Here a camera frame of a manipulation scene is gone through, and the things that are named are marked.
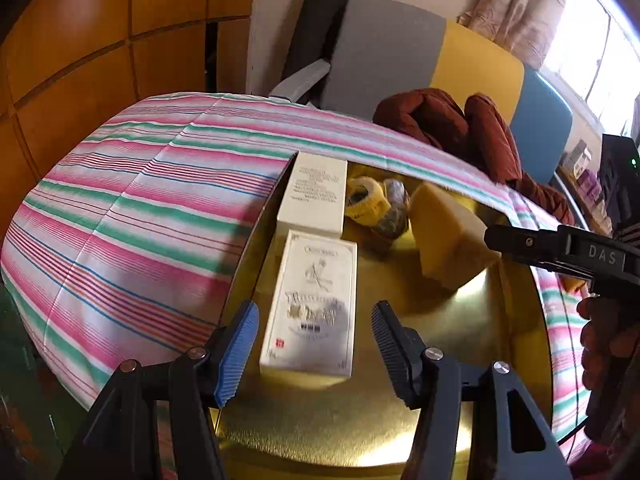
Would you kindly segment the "person's right hand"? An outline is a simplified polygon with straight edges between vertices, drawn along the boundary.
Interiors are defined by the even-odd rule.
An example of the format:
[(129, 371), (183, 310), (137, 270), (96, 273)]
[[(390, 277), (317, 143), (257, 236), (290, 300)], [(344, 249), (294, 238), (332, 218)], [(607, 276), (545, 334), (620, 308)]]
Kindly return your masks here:
[(608, 374), (611, 358), (626, 359), (634, 353), (639, 340), (639, 324), (618, 326), (620, 305), (611, 299), (594, 296), (583, 299), (577, 307), (587, 324), (580, 333), (582, 383), (587, 390), (600, 388)]

